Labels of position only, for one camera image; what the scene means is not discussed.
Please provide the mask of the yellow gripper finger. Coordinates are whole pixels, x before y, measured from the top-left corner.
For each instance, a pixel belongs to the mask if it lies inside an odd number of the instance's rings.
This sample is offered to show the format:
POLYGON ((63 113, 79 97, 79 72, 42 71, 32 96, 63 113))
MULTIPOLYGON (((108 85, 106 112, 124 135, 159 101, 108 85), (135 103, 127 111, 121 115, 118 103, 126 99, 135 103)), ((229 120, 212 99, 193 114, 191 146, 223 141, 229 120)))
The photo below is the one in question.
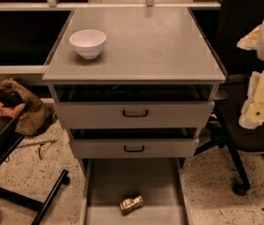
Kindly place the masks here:
POLYGON ((260 32, 260 26, 254 28, 249 34, 242 37, 238 43, 237 47, 246 51, 256 51, 258 46, 258 37, 260 32))
POLYGON ((264 123, 264 70, 254 71, 249 80, 247 100, 243 103, 239 125, 255 129, 264 123))

